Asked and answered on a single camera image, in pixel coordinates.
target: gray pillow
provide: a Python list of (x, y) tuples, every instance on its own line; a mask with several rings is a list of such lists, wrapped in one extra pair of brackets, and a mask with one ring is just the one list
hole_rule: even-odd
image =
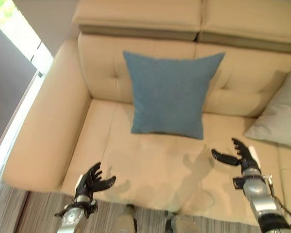
[(291, 147), (291, 72), (245, 136)]
[(132, 80), (132, 133), (203, 139), (202, 107), (224, 53), (196, 60), (154, 59), (124, 52)]

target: beige sofa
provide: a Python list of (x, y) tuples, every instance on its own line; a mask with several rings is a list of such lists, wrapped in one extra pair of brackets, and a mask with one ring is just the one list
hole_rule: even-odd
[[(204, 105), (204, 140), (131, 134), (133, 105), (123, 50), (158, 58), (226, 56)], [(232, 178), (239, 167), (212, 159), (235, 154), (231, 137), (254, 145), (264, 174), (291, 209), (291, 149), (243, 136), (291, 69), (291, 54), (227, 46), (81, 34), (60, 48), (16, 139), (3, 174), (11, 186), (74, 195), (80, 174), (101, 161), (115, 186), (99, 200), (256, 225)]]
[(80, 0), (73, 22), (86, 33), (291, 53), (291, 0)]

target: wall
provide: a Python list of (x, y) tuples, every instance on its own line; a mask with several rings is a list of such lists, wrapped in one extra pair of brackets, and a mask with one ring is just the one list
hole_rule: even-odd
[(0, 138), (35, 72), (0, 30)]
[(71, 25), (78, 0), (14, 0), (29, 24), (53, 56), (67, 38), (77, 38), (79, 30)]

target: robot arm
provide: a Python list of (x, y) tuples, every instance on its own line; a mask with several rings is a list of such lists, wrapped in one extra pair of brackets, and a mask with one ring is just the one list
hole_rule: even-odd
[(217, 152), (212, 155), (222, 163), (242, 167), (242, 176), (233, 178), (236, 189), (242, 189), (250, 202), (252, 211), (263, 233), (291, 233), (291, 224), (284, 218), (282, 209), (289, 212), (274, 194), (272, 176), (262, 176), (259, 159), (254, 147), (246, 147), (241, 141), (232, 138), (240, 159)]
[(81, 233), (86, 219), (97, 211), (97, 202), (93, 199), (94, 193), (111, 188), (116, 180), (115, 176), (108, 180), (102, 180), (102, 171), (99, 169), (100, 163), (97, 163), (80, 176), (73, 203), (55, 214), (55, 216), (62, 218), (62, 226), (57, 233)]

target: blue pillow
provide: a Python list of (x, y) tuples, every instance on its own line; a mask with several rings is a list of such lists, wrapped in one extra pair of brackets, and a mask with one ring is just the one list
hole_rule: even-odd
[(132, 133), (203, 139), (202, 107), (224, 53), (196, 60), (154, 59), (123, 52), (132, 80)]

